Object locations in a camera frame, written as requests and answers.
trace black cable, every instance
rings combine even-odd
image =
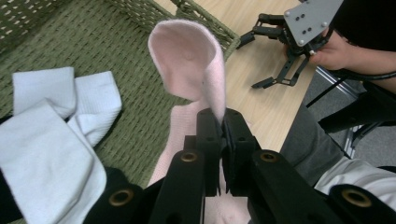
[[[313,99],[311,102],[309,102],[309,104],[306,105],[307,108],[309,108],[309,106],[313,105],[314,103],[316,103],[318,100],[320,100],[320,98],[322,98],[324,95],[326,95],[329,91],[331,91],[332,89],[334,89],[335,87],[337,87],[341,82],[345,81],[348,77],[344,76],[341,77],[340,79],[338,79],[336,82],[334,82],[329,88],[327,88],[325,91],[323,91],[321,94],[319,94],[317,97],[315,97],[315,99]]]
[[[384,80],[384,79],[396,77],[396,71],[386,74],[379,74],[379,75],[364,75],[364,74],[352,72],[347,69],[340,69],[330,72],[337,77],[347,76],[348,79],[358,80],[358,81],[375,81],[375,80]]]

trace wooden table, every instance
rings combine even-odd
[[[156,1],[171,12],[176,9],[170,0]],[[297,0],[195,2],[238,35],[250,31],[260,13],[282,15],[285,10],[300,4]],[[269,89],[252,89],[250,86],[258,81],[277,77],[286,61],[282,48],[277,40],[256,36],[255,41],[236,50],[226,63],[227,106],[243,114],[262,148],[274,151],[281,149],[315,73],[315,66],[310,64],[294,87],[276,84]]]

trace woven basket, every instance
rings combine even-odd
[[[122,111],[96,152],[145,187],[167,140],[171,108],[187,103],[163,89],[147,47],[152,28],[172,18],[201,22],[225,58],[239,41],[192,1],[174,2],[176,16],[151,0],[0,0],[0,118],[12,114],[14,72],[72,66],[80,77],[110,70]]]

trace white sleeve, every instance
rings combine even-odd
[[[315,189],[329,194],[332,186],[340,184],[366,189],[396,211],[396,174],[392,172],[344,157],[320,178]]]

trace human hand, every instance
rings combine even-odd
[[[351,47],[343,37],[333,32],[329,42],[318,49],[317,54],[309,58],[309,62],[321,65],[329,70],[345,68],[349,64]]]

